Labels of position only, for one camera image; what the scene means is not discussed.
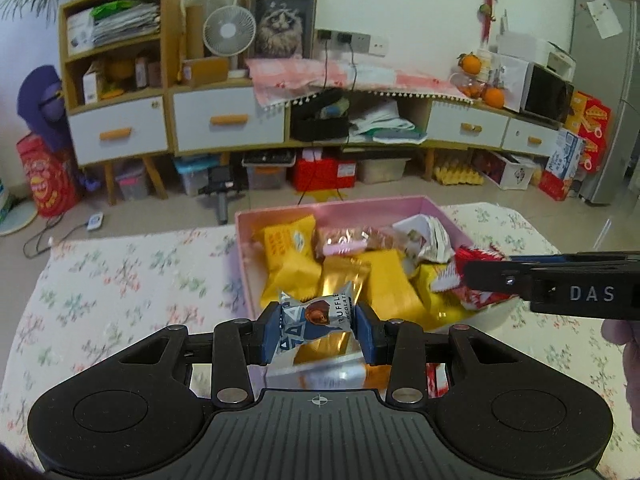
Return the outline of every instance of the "refrigerator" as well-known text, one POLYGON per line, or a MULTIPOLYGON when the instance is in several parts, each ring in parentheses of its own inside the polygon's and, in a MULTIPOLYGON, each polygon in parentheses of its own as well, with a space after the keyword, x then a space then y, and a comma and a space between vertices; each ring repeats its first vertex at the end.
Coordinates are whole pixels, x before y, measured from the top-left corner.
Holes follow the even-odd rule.
POLYGON ((574 86, 612 110, 607 153, 601 170, 586 177, 580 196, 597 205, 611 204, 623 186, 640 132, 640 32, 638 6, 608 0, 622 34, 603 40, 587 4, 575 0, 571 56, 576 61, 574 86))

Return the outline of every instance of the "white drawer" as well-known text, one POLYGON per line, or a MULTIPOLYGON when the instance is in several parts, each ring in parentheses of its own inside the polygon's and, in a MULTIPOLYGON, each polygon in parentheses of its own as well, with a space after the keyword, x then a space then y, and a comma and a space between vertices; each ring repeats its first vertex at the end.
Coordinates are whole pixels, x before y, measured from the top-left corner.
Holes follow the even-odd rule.
POLYGON ((508 120, 505 115, 436 101, 427 124, 427 138, 499 148, 508 120))
POLYGON ((557 140, 557 130, 518 119, 510 119, 502 148, 507 152, 551 156, 556 150, 557 140))
POLYGON ((69 126, 80 166, 167 150, 162 97, 73 115, 69 126))
POLYGON ((179 152, 284 142, 284 109, 263 110, 253 88, 177 93, 174 108, 179 152))

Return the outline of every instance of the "white remote control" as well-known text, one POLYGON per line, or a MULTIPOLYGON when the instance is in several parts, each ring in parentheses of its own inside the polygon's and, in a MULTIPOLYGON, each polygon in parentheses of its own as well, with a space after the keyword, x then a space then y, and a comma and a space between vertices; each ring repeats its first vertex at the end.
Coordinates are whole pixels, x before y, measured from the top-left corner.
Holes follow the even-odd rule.
POLYGON ((102 227, 102 220, 104 220, 104 213, 96 213, 95 215, 91 215, 89 221, 86 224, 87 231, 95 231, 102 227))

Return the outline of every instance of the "table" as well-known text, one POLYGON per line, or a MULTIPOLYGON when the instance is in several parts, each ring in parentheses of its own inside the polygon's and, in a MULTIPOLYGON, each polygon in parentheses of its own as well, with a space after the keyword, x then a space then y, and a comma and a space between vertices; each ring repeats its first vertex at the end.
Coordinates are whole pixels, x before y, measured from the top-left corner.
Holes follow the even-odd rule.
MULTIPOLYGON (((557 252, 510 209, 478 203, 444 211, 481 246, 557 252)), ((37 464, 26 423, 46 390, 166 325, 210 332, 247 315, 233 226, 58 245, 15 335, 0 390, 0 442, 37 464)), ((520 302, 492 335, 596 390, 615 420, 600 472, 610 480, 640 476, 622 349, 601 338, 600 322, 532 314, 520 302)), ((194 370, 191 387, 201 396, 209 391, 205 369, 194 370)))

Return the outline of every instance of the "framed cat picture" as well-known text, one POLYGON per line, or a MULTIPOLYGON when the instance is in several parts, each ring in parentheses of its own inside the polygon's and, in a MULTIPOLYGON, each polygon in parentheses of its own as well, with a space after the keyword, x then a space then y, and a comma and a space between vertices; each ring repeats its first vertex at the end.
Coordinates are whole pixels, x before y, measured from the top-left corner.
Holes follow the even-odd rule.
POLYGON ((311 58, 317 0, 241 0, 255 17, 246 58, 311 58))

